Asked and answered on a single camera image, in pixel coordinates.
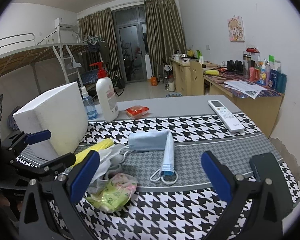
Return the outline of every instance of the bottle label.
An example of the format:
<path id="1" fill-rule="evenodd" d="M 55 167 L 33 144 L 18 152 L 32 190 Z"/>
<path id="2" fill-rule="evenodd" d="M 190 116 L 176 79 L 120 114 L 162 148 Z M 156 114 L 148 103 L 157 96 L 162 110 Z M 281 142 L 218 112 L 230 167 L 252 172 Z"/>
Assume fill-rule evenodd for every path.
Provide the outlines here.
<path id="1" fill-rule="evenodd" d="M 117 99 L 115 97 L 113 86 L 109 86 L 109 90 L 106 92 L 106 94 L 110 109 L 113 110 L 115 108 L 115 111 L 117 111 Z"/>

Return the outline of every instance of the red snack package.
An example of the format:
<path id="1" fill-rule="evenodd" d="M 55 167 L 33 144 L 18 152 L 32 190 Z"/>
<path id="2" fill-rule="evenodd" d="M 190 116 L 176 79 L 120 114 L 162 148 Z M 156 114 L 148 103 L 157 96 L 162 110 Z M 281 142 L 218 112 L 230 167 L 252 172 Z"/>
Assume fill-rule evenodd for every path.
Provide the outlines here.
<path id="1" fill-rule="evenodd" d="M 127 116 L 131 119 L 138 119 L 149 112 L 149 108 L 145 106 L 132 106 L 125 110 Z"/>

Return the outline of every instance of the yellow rolled towel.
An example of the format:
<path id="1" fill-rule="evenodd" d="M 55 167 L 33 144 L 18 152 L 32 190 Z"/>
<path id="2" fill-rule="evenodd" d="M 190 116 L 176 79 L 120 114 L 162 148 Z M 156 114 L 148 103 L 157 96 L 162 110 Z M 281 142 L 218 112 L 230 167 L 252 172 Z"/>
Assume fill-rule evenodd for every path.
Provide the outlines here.
<path id="1" fill-rule="evenodd" d="M 91 150 L 93 150 L 93 151 L 104 150 L 104 149 L 109 148 L 112 145 L 114 145 L 113 140 L 111 140 L 110 138 L 107 138 L 93 146 L 90 146 L 89 148 L 87 148 L 87 149 L 83 150 L 82 152 L 79 152 L 78 154 L 75 155 L 76 161 L 71 167 L 76 166 L 77 164 L 82 162 Z"/>
<path id="2" fill-rule="evenodd" d="M 219 75 L 219 71 L 215 70 L 215 69 L 211 69 L 211 70 L 206 70 L 205 71 L 206 75 L 213 75 L 213 76 L 218 76 Z"/>

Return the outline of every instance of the glass door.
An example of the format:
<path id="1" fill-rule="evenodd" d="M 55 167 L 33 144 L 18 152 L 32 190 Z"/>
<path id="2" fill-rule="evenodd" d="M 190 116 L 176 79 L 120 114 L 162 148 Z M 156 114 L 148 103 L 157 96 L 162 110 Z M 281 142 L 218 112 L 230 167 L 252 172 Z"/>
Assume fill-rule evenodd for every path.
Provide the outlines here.
<path id="1" fill-rule="evenodd" d="M 141 12 L 139 8 L 125 8 L 113 12 L 120 65 L 127 83 L 147 80 L 142 31 L 145 19 L 144 10 Z"/>

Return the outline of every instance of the bunk bed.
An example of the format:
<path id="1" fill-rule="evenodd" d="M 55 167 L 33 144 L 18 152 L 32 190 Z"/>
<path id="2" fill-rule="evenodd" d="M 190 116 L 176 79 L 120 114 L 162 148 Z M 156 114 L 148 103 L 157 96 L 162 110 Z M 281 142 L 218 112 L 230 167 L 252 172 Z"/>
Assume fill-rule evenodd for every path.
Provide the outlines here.
<path id="1" fill-rule="evenodd" d="M 88 43 L 91 42 L 93 43 L 94 41 L 99 40 L 100 37 L 81 35 L 77 33 L 74 28 L 75 26 L 72 25 L 59 24 L 52 33 L 50 33 L 48 36 L 46 36 L 38 43 L 35 41 L 35 36 L 33 33 L 23 33 L 23 34 L 17 34 L 17 35 L 1 38 L 0 41 L 4 41 L 13 37 L 21 37 L 21 36 L 26 37 L 29 35 L 32 35 L 33 37 L 27 40 L 12 42 L 0 46 L 0 48 L 12 44 L 16 44 L 16 43 L 26 42 L 26 41 L 33 41 L 34 45 L 1 54 L 0 55 L 0 77 L 23 66 L 31 65 L 33 68 L 34 78 L 35 78 L 38 91 L 39 93 L 41 93 L 37 74 L 35 71 L 35 63 L 56 57 L 61 65 L 66 83 L 69 83 L 69 76 L 76 74 L 78 76 L 78 82 L 80 86 L 81 87 L 84 86 L 85 84 L 82 82 L 78 68 L 76 68 L 76 71 L 70 74 L 67 73 L 65 60 L 71 59 L 71 62 L 75 63 L 73 54 L 87 51 Z M 75 33 L 77 42 L 63 43 L 61 40 L 61 32 L 60 32 L 61 30 L 67 30 Z M 58 37 L 57 43 L 54 43 L 53 35 L 57 35 Z"/>

